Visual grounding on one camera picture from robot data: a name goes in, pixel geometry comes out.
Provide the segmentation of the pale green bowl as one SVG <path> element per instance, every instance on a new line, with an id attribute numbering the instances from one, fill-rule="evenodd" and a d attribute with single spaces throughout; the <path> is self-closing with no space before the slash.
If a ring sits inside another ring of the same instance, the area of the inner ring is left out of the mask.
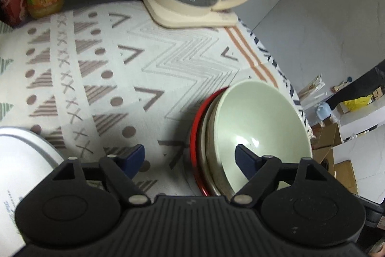
<path id="1" fill-rule="evenodd" d="M 236 165 L 241 144 L 255 155 L 273 155 L 297 163 L 311 157 L 311 144 L 297 110 L 280 91 L 248 79 L 227 88 L 217 104 L 214 144 L 218 161 L 235 193 L 247 182 Z"/>
<path id="2" fill-rule="evenodd" d="M 207 99 L 207 107 L 204 110 L 198 127 L 196 155 L 209 195 L 223 195 L 230 200 L 235 195 L 235 191 L 225 175 L 222 164 L 218 161 L 213 133 L 217 104 L 223 92 L 218 91 L 216 95 L 212 95 L 210 99 Z"/>

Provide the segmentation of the cardboard box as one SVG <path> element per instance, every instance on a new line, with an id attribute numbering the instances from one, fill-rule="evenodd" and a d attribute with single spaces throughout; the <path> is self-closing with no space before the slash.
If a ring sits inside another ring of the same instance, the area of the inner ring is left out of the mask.
<path id="1" fill-rule="evenodd" d="M 335 163 L 334 147 L 341 145 L 341 135 L 337 123 L 312 127 L 311 146 L 313 158 L 323 166 L 338 182 L 352 194 L 358 194 L 358 186 L 350 160 Z"/>

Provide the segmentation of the red rimmed plate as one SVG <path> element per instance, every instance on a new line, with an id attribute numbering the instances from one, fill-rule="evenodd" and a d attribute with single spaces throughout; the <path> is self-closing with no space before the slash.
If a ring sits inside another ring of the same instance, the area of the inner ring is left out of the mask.
<path id="1" fill-rule="evenodd" d="M 200 128 L 203 124 L 203 120 L 209 106 L 218 96 L 221 96 L 225 90 L 226 87 L 214 92 L 214 94 L 210 95 L 207 99 L 205 99 L 205 101 L 203 101 L 194 117 L 189 135 L 189 161 L 191 163 L 192 175 L 200 193 L 203 196 L 213 196 L 215 193 L 209 189 L 209 184 L 203 175 L 203 170 L 201 169 L 198 159 L 198 149 L 200 147 L 200 144 L 198 143 Z"/>

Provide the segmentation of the blue water bottle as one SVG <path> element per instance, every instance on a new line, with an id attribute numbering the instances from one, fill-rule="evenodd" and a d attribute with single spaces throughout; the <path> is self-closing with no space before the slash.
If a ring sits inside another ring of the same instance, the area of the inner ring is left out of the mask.
<path id="1" fill-rule="evenodd" d="M 315 108 L 314 112 L 316 113 L 316 116 L 319 121 L 324 121 L 332 115 L 330 105 L 326 102 L 319 104 Z"/>

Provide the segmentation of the patterned table cloth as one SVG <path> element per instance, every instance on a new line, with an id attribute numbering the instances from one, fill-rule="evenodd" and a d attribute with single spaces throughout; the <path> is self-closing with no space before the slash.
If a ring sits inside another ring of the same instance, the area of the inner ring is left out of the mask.
<path id="1" fill-rule="evenodd" d="M 84 161 L 142 144 L 146 167 L 135 182 L 151 196 L 196 193 L 183 160 L 194 116 L 244 79 L 278 88 L 305 118 L 291 82 L 242 22 L 166 29 L 133 1 L 1 26 L 1 124 Z"/>

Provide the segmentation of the white gold-rimmed plate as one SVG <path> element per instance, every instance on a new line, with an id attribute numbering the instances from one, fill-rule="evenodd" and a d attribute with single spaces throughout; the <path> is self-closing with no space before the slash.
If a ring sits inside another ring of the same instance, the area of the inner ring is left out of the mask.
<path id="1" fill-rule="evenodd" d="M 45 139 L 23 128 L 1 127 L 1 256 L 24 246 L 15 222 L 19 202 L 64 158 Z"/>

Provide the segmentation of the cream kettle base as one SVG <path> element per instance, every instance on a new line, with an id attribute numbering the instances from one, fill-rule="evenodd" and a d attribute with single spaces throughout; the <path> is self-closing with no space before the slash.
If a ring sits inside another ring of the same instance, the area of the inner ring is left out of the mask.
<path id="1" fill-rule="evenodd" d="M 212 11 L 210 7 L 195 7 L 176 0 L 142 0 L 153 20 L 169 29 L 199 27 L 231 27 L 237 15 L 231 11 Z"/>

